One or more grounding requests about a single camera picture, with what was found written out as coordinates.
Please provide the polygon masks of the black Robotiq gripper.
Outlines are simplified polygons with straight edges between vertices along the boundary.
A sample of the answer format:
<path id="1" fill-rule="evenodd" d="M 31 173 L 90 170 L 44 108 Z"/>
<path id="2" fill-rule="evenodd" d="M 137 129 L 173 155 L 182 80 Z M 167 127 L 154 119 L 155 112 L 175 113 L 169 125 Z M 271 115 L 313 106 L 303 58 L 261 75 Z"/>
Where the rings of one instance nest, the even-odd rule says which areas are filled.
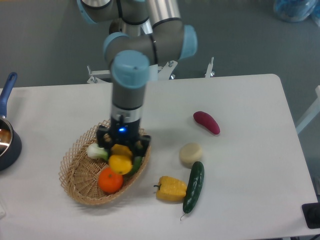
<path id="1" fill-rule="evenodd" d="M 121 122 L 113 117 L 110 118 L 110 127 L 99 125 L 96 131 L 98 146 L 103 148 L 107 155 L 111 155 L 114 145 L 127 146 L 133 157 L 144 157 L 151 143 L 150 135 L 140 135 L 140 120 L 133 122 Z"/>

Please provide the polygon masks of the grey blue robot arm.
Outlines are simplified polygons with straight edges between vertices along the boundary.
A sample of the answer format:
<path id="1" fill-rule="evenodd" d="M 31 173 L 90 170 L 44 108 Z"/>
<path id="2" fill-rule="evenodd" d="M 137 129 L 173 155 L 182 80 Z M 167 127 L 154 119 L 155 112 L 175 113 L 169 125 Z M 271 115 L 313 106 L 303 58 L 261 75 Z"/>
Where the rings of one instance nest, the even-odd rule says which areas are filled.
<path id="1" fill-rule="evenodd" d="M 181 20 L 175 0 L 79 0 L 78 8 L 91 23 L 121 19 L 129 26 L 150 23 L 151 33 L 131 36 L 111 33 L 103 43 L 103 56 L 112 80 L 110 125 L 99 126 L 98 146 L 108 154 L 114 145 L 127 146 L 144 156 L 150 137 L 139 132 L 149 67 L 193 56 L 198 48 L 195 29 Z"/>

